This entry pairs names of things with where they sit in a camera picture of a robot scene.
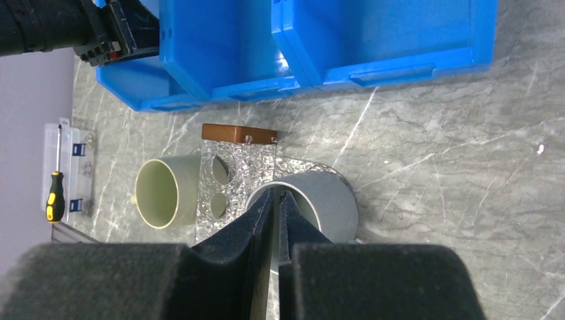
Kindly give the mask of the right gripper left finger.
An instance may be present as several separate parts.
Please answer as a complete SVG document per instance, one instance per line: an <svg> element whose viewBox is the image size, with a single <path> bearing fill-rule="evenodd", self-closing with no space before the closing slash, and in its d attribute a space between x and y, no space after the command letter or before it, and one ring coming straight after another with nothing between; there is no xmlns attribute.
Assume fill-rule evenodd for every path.
<svg viewBox="0 0 565 320"><path fill-rule="evenodd" d="M195 246L48 243L1 287L2 319L254 319L267 306L274 191Z"/></svg>

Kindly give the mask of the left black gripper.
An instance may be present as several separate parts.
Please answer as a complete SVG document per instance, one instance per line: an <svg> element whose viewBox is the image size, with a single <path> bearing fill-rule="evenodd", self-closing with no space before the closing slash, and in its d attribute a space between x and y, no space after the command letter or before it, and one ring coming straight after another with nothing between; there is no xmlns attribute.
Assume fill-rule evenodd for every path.
<svg viewBox="0 0 565 320"><path fill-rule="evenodd" d="M1 2L1 55L72 48L93 67L159 54L159 20L140 1Z"/></svg>

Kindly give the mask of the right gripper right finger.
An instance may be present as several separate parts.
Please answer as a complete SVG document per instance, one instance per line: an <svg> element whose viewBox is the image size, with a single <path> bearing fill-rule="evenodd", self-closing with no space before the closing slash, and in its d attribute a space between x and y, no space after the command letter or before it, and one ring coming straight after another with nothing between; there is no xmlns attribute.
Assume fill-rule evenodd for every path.
<svg viewBox="0 0 565 320"><path fill-rule="evenodd" d="M469 272L441 245L336 244L286 191L279 205L282 319L483 319Z"/></svg>

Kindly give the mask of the grey ceramic mug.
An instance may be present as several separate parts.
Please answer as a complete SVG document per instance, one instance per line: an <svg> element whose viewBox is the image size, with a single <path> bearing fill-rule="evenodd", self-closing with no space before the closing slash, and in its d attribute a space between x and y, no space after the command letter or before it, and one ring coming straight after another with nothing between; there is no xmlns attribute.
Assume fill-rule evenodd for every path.
<svg viewBox="0 0 565 320"><path fill-rule="evenodd" d="M249 210L267 196L267 215L274 228L271 273L290 273L293 249L306 244L352 243L358 229L354 193L338 176L308 171L275 179L249 197Z"/></svg>

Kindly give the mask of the blue three-compartment bin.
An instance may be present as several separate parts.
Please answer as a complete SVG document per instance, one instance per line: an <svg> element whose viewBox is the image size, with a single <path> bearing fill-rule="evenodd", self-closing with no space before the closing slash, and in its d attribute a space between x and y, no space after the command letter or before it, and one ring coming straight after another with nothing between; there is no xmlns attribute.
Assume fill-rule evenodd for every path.
<svg viewBox="0 0 565 320"><path fill-rule="evenodd" d="M145 1L157 56L97 69L135 111L262 101L490 68L496 1Z"/></svg>

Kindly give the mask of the cream ceramic mug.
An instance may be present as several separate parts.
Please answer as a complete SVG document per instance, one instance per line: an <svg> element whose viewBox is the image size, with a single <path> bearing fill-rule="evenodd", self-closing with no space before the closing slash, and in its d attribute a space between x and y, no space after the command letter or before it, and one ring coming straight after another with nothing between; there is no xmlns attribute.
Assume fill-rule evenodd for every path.
<svg viewBox="0 0 565 320"><path fill-rule="evenodd" d="M201 155L149 159L135 179L135 204L143 221L153 229L194 225Z"/></svg>

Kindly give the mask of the clear acrylic toothbrush holder tray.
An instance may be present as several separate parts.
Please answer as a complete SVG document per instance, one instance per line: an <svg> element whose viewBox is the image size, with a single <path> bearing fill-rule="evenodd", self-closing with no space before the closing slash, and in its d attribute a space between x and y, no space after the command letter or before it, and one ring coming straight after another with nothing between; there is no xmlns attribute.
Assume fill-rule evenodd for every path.
<svg viewBox="0 0 565 320"><path fill-rule="evenodd" d="M240 216L251 193L274 179L278 133L272 129L205 123L195 240Z"/></svg>

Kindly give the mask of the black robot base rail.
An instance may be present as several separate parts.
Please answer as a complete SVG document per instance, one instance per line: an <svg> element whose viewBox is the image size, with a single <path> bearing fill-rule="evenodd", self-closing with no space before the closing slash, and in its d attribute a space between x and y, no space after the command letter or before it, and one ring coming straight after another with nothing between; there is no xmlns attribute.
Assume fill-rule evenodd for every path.
<svg viewBox="0 0 565 320"><path fill-rule="evenodd" d="M52 243L99 243L85 233L63 223L51 224Z"/></svg>

